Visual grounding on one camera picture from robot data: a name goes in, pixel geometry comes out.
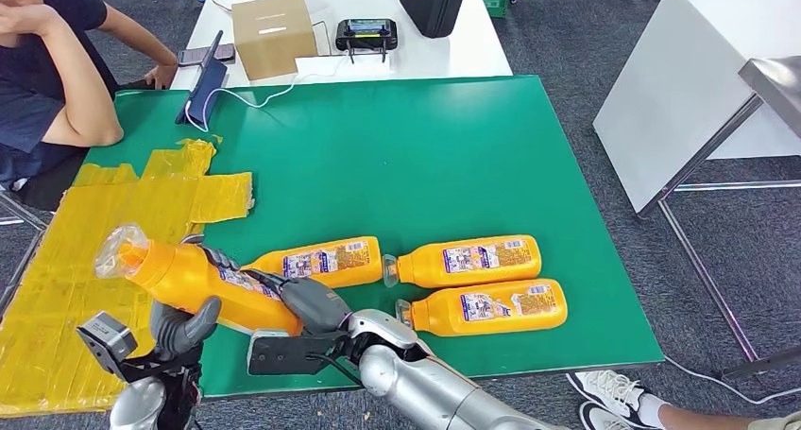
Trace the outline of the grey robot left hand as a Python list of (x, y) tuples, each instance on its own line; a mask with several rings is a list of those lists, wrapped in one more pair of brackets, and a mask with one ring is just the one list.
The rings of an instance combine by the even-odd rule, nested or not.
[(205, 300), (197, 314), (153, 301), (149, 327), (156, 342), (155, 352), (162, 360), (171, 360), (187, 353), (210, 336), (221, 310), (221, 300)]

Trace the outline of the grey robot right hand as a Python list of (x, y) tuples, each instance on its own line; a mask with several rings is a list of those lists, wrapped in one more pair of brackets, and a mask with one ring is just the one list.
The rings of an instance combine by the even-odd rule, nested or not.
[(310, 277), (287, 278), (252, 268), (243, 273), (275, 292), (311, 334), (339, 330), (352, 313), (336, 292)]

